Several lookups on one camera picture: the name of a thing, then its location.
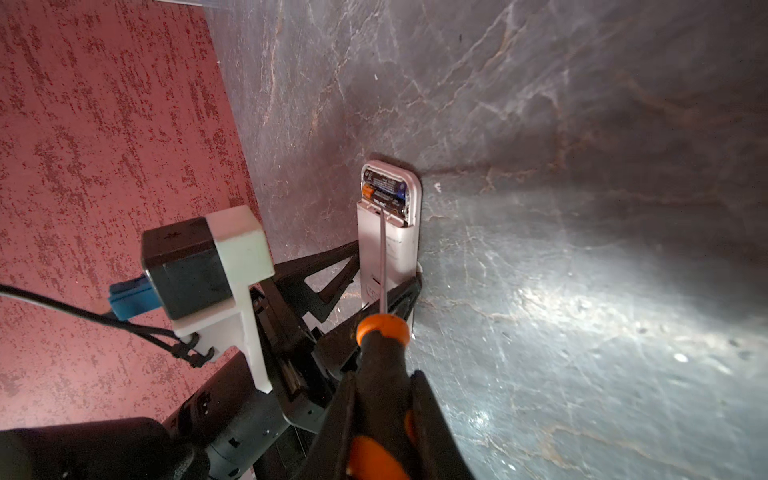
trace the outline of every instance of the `pink surface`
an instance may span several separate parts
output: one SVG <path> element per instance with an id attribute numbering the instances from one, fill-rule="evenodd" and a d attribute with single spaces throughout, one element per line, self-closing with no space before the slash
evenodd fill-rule
<path id="1" fill-rule="evenodd" d="M 6 0 L 0 44 L 0 282 L 101 313 L 143 230 L 256 211 L 199 8 Z M 162 420 L 215 369 L 0 300 L 0 429 Z"/>

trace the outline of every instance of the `blue connector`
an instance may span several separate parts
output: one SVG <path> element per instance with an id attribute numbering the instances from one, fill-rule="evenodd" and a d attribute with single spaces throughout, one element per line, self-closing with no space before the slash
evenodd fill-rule
<path id="1" fill-rule="evenodd" d="M 145 275 L 110 285 L 109 304 L 121 322 L 162 306 L 160 297 Z"/>

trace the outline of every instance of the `black cable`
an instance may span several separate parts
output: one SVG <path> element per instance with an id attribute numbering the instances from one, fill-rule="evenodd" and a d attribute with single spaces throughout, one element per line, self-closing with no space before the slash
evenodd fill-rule
<path id="1" fill-rule="evenodd" d="M 188 362 L 193 367 L 200 367 L 205 362 L 210 360 L 214 355 L 214 349 L 211 347 L 208 350 L 208 354 L 205 356 L 194 353 L 189 355 L 189 352 L 197 344 L 197 334 L 193 334 L 193 339 L 190 345 L 182 342 L 174 333 L 173 330 L 164 329 L 156 326 L 136 325 L 135 323 L 121 322 L 118 319 L 113 319 L 108 316 L 99 315 L 98 313 L 89 312 L 78 308 L 76 306 L 69 305 L 68 303 L 59 302 L 50 297 L 38 295 L 37 293 L 29 292 L 16 288 L 15 286 L 4 285 L 0 283 L 0 296 L 8 296 L 17 300 L 23 300 L 33 305 L 43 306 L 45 308 L 56 310 L 58 312 L 68 313 L 72 316 L 89 320 L 91 322 L 99 323 L 104 326 L 111 326 L 116 329 L 125 330 L 126 332 L 133 333 L 142 339 L 147 340 L 149 343 L 159 346 L 166 352 L 171 353 L 173 356 L 180 358 Z M 179 340 L 176 345 L 168 345 L 162 340 L 156 339 L 153 335 L 167 336 L 175 340 Z"/>

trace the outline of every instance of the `red textured wallpaper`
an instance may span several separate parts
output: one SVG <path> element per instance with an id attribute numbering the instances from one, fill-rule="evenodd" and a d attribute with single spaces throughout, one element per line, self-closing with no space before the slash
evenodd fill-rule
<path id="1" fill-rule="evenodd" d="M 103 313 L 142 231 L 256 211 L 201 9 L 4 0 L 0 77 L 0 282 Z M 215 369 L 0 299 L 0 429 L 162 420 Z"/>

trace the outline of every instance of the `black and orange screwdriver handle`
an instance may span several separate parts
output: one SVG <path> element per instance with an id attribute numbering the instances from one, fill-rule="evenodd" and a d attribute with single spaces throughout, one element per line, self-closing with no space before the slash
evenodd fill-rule
<path id="1" fill-rule="evenodd" d="M 406 322 L 389 313 L 371 315 L 357 327 L 361 352 L 356 375 L 359 428 L 347 464 L 347 475 L 356 480 L 419 477 L 406 372 L 409 340 Z"/>

